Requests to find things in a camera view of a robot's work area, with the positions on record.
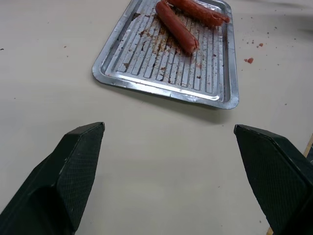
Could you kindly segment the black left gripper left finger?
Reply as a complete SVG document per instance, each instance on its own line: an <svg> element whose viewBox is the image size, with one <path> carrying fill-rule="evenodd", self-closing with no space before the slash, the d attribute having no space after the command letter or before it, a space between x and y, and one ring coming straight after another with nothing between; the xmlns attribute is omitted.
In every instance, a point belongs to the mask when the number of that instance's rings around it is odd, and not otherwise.
<svg viewBox="0 0 313 235"><path fill-rule="evenodd" d="M2 235L73 235L94 183L105 124L66 133L0 214Z"/></svg>

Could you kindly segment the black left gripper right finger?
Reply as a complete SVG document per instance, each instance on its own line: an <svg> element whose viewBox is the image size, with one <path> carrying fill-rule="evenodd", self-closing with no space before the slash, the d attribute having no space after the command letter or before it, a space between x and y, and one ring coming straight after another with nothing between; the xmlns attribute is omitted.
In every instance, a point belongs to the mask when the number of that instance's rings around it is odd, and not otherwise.
<svg viewBox="0 0 313 235"><path fill-rule="evenodd" d="M313 233L313 165L285 137L237 124L249 184L275 235Z"/></svg>

